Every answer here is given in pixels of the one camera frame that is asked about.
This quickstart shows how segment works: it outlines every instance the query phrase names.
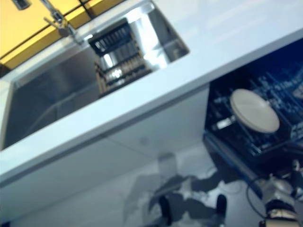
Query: cable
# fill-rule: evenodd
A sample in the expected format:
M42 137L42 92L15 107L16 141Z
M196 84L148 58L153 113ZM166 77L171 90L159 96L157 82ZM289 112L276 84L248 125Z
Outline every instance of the cable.
M258 214L262 219L266 219L266 217L263 216L263 215L254 207L254 205L253 205L252 202L250 201L250 197L249 197L249 189L251 188L251 185L252 185L253 183L255 183L257 180L260 180L260 179L261 179L261 177L257 177L257 178L255 178L254 180L252 180L252 181L247 185L247 188L246 188L246 198L247 198L247 201L248 201L248 203L250 204L251 208L254 210L254 212L255 212L256 214Z

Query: faucet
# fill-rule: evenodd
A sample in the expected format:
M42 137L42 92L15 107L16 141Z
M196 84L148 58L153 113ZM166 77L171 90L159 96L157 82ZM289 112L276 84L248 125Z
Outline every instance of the faucet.
M54 19L54 22L52 22L51 20L49 20L48 18L44 17L44 20L49 23L50 25L54 26L55 28L58 29L59 34L62 37L68 37L68 36L72 36L72 38L74 39L74 41L77 44L81 44L83 42L83 40L79 41L76 39L76 34L77 31L76 29L73 28L73 26L66 20L66 18L63 16L63 14L56 9L49 0L40 0L45 7L51 12L51 16Z

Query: shoe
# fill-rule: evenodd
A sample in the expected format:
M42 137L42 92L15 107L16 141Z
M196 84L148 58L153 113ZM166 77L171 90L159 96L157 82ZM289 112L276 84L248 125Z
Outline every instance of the shoe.
M159 198L159 205L161 207L161 213L162 213L163 219L165 220L165 224L167 226L171 226L172 215L171 215L171 209L170 209L168 199L165 196L161 196Z
M225 217L227 209L227 199L225 195L220 194L217 198L217 214L221 214Z

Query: dish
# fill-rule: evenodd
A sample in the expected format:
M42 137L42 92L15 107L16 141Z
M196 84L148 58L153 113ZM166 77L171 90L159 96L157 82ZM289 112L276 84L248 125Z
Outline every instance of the dish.
M236 117L250 129L261 133L273 133L280 127L274 109L255 92L236 89L230 97L230 104Z

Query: yellow wall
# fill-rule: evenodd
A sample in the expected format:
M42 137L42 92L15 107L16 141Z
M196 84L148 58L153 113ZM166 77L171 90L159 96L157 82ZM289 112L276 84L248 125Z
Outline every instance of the yellow wall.
M60 38L58 32L43 20L50 16L50 12L40 0L30 0L31 6L18 10L12 0L0 0L0 61L9 68L15 68L28 58L41 51ZM50 0L55 8L63 14L79 6L78 0ZM95 15L98 15L122 0L92 0L86 4ZM83 7L79 7L66 15L74 27L80 27L90 20ZM38 30L43 31L32 37L10 54L5 55L21 42L32 36Z

